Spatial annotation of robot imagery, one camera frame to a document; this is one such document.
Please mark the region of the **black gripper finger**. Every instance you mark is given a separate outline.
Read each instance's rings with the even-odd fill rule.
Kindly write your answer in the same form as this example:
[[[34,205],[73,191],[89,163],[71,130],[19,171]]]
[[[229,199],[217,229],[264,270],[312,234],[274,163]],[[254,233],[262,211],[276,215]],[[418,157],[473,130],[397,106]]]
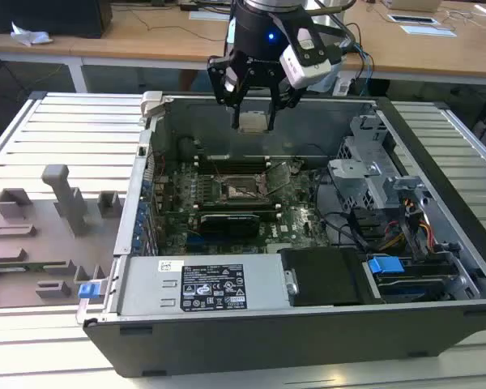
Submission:
[[[295,89],[292,87],[282,68],[277,67],[268,71],[271,102],[268,109],[268,131],[274,129],[276,114],[285,108],[295,108],[306,88]]]
[[[207,73],[216,101],[233,109],[232,128],[237,130],[241,103],[254,78],[252,58],[247,55],[212,56],[207,61]]]

